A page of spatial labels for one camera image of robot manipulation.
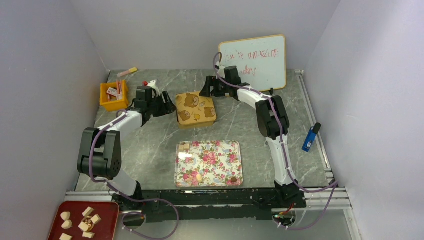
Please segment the floral rectangular tray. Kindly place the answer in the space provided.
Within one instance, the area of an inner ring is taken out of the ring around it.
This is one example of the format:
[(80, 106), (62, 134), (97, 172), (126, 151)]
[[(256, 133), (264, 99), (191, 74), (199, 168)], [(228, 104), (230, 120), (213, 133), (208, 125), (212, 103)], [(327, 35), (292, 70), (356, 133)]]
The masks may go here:
[[(190, 149), (179, 152), (179, 145)], [(176, 146), (174, 182), (180, 188), (240, 186), (244, 181), (240, 143), (234, 140), (183, 141)]]

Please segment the gold chocolate tin box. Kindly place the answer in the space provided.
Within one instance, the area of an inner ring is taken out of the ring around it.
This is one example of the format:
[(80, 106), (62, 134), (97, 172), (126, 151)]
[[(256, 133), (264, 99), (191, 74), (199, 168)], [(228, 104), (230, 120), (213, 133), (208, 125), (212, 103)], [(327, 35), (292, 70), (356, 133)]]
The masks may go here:
[(180, 129), (193, 129), (193, 128), (205, 128), (210, 127), (215, 123), (214, 120), (204, 121), (204, 122), (194, 122), (190, 124), (184, 124), (183, 122), (178, 122), (178, 127)]

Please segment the silver tin lid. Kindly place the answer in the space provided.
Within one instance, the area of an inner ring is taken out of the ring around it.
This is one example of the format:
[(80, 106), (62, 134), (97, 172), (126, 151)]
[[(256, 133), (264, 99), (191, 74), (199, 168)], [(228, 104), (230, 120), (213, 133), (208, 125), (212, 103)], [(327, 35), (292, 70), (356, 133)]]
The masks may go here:
[(217, 112), (211, 97), (199, 96), (199, 91), (179, 93), (175, 97), (177, 122), (191, 124), (194, 122), (216, 121)]

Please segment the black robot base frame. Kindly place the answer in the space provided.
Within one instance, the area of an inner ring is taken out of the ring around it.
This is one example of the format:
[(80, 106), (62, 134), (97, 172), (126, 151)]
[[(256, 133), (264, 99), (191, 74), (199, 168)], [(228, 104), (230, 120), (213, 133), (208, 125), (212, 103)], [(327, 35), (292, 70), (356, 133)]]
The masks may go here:
[(141, 211), (149, 223), (180, 220), (243, 219), (269, 220), (289, 208), (305, 208), (300, 190), (275, 187), (206, 190), (143, 190), (143, 202), (111, 193), (123, 212)]

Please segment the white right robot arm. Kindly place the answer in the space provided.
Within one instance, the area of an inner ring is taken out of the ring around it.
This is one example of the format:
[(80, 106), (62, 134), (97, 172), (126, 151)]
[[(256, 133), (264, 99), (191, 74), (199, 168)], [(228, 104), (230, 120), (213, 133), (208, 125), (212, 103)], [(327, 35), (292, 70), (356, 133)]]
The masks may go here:
[(279, 95), (267, 95), (248, 83), (242, 83), (236, 66), (216, 64), (214, 70), (216, 75), (206, 78), (199, 95), (232, 97), (255, 109), (258, 129), (271, 150), (277, 190), (275, 202), (280, 207), (288, 207), (294, 201), (291, 187), (295, 185), (288, 146), (290, 121), (282, 98)]

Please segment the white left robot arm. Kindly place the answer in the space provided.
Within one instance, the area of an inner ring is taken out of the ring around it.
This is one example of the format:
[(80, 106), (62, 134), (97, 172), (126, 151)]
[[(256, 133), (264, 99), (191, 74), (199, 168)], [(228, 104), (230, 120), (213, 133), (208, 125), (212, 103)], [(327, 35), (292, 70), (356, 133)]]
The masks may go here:
[(83, 131), (77, 171), (90, 177), (94, 183), (105, 184), (124, 196), (123, 203), (130, 210), (139, 209), (143, 203), (141, 184), (122, 170), (121, 141), (152, 117), (170, 115), (175, 111), (176, 106), (167, 91), (160, 91), (154, 86), (137, 87), (130, 106), (119, 109), (114, 120)]

